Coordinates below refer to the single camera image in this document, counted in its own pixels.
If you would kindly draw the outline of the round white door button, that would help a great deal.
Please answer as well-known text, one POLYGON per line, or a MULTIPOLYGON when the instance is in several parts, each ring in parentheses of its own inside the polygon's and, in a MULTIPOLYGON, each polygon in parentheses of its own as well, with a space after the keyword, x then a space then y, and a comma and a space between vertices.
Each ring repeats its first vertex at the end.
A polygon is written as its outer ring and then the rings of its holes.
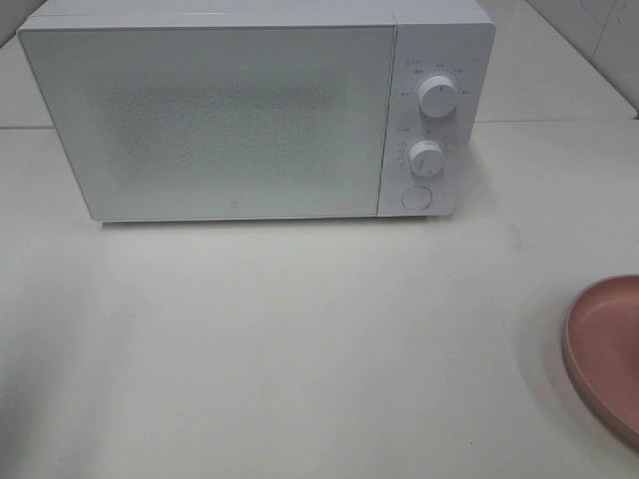
POLYGON ((427 187, 413 187, 406 190, 402 197, 402 205, 411 211, 426 210, 432 202, 432 191, 427 187))

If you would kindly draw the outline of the white microwave door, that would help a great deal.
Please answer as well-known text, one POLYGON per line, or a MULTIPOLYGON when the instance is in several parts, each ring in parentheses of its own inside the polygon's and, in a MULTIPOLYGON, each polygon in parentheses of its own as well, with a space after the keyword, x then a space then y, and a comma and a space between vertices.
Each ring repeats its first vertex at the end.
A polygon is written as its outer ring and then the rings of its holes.
POLYGON ((24 31, 90 216, 375 213, 390 27, 24 31))

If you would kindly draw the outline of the white timer knob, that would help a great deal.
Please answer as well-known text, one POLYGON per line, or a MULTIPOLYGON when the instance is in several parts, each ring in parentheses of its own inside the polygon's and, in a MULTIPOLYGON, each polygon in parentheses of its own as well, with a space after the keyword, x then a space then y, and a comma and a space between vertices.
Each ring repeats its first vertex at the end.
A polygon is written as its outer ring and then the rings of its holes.
POLYGON ((420 177, 437 175, 445 162, 445 154, 439 143, 429 140, 421 140, 412 145, 407 151, 407 157, 411 172, 420 177))

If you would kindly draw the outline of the pink round plate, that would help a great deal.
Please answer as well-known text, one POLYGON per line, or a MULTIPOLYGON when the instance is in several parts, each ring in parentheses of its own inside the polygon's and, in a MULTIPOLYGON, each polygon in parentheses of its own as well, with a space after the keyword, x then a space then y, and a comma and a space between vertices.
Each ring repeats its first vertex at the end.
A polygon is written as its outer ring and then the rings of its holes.
POLYGON ((638 275, 595 281, 571 302, 562 331, 571 383, 613 435, 638 448, 638 275))

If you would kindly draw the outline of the upper white power knob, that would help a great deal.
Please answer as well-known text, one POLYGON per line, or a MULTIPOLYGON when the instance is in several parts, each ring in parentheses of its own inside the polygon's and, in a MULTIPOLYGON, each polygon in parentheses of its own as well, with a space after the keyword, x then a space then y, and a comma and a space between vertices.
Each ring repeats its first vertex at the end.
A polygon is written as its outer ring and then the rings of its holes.
POLYGON ((453 76, 435 72, 427 76, 417 89, 421 112, 429 118, 442 118, 457 105, 459 88, 453 76))

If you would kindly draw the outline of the white microwave oven body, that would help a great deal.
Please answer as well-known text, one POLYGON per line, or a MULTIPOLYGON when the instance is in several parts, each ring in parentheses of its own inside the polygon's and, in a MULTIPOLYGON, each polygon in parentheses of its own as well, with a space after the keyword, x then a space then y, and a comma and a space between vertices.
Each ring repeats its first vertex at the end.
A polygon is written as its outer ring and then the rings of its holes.
POLYGON ((475 1, 48 1, 19 28, 18 38, 22 46, 24 31, 379 26, 392 28, 394 40, 375 213, 185 222, 446 216, 454 208, 496 32, 475 1), (456 108, 442 118, 426 117, 418 101, 420 83, 435 72, 450 74, 459 88, 456 108), (445 154, 435 176, 415 176, 409 168, 407 151, 421 140, 439 143, 445 154), (426 210, 402 205, 413 187, 432 191, 426 210))

